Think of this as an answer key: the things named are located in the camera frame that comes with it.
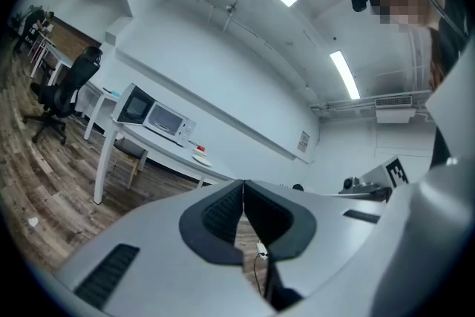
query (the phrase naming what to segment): office chair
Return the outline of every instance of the office chair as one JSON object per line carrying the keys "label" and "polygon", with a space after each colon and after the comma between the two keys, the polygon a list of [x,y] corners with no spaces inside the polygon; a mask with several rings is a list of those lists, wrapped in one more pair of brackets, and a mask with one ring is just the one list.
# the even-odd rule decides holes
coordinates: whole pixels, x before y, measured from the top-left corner
{"label": "office chair", "polygon": [[32,83],[31,90],[38,97],[38,103],[43,106],[43,115],[24,115],[23,122],[29,119],[37,120],[42,123],[36,134],[31,140],[36,143],[39,135],[46,127],[51,127],[61,136],[61,144],[66,143],[64,130],[66,124],[55,117],[68,117],[74,112],[76,106],[77,93],[79,89],[99,70],[102,51],[96,47],[89,47],[83,50],[81,55],[76,58],[73,66],[66,74],[60,85],[47,86],[50,73],[54,70],[42,59],[40,68],[43,69],[41,84]]}

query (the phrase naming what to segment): black vent grille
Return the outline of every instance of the black vent grille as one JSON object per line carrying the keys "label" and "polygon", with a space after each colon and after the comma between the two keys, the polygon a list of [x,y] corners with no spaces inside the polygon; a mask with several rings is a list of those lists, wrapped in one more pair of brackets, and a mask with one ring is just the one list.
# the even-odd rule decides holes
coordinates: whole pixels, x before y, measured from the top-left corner
{"label": "black vent grille", "polygon": [[115,246],[74,293],[93,307],[102,309],[139,250],[127,244]]}

